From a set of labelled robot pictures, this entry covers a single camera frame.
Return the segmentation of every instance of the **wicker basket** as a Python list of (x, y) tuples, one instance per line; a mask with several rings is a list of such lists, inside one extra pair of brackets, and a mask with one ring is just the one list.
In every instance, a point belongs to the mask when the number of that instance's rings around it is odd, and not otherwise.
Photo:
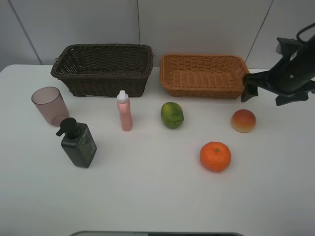
[(76, 44), (67, 47), (51, 75), (78, 97), (140, 97), (153, 67), (152, 49), (135, 44)]
[(237, 56), (167, 54), (160, 83), (172, 96), (236, 99), (249, 71)]

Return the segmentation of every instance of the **pump dispenser head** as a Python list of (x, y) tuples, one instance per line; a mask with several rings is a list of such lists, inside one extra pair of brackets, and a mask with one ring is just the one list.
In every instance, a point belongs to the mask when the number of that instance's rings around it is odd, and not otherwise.
[(60, 123), (60, 130), (56, 135), (61, 136), (63, 133), (69, 139), (75, 139), (80, 136), (81, 129), (75, 118), (66, 118)]
[(126, 102), (128, 100), (128, 94), (126, 94), (125, 90), (120, 90), (117, 99), (119, 102)]

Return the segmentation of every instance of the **cup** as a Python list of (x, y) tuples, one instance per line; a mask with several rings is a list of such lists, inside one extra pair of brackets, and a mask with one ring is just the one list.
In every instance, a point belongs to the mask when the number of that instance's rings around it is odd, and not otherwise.
[(31, 101), (43, 115), (47, 123), (60, 126), (61, 121), (69, 117), (69, 111), (64, 103), (59, 89), (45, 87), (37, 90)]

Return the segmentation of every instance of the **robotic arm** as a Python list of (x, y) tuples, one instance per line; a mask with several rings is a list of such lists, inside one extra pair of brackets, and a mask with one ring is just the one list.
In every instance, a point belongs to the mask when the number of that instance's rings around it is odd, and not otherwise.
[(303, 41), (300, 34), (315, 27), (315, 23), (300, 30), (295, 39), (277, 38), (277, 52), (282, 59), (269, 71), (248, 74), (244, 77), (242, 102), (258, 96), (261, 87), (279, 96), (277, 106), (309, 99), (308, 92), (315, 93), (315, 35)]

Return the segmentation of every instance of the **orange wicker basket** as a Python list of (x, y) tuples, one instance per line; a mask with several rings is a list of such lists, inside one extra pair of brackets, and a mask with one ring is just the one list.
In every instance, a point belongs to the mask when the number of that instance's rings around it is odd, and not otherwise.
[(246, 74), (246, 64), (238, 56), (167, 54), (159, 76), (171, 96), (236, 99)]

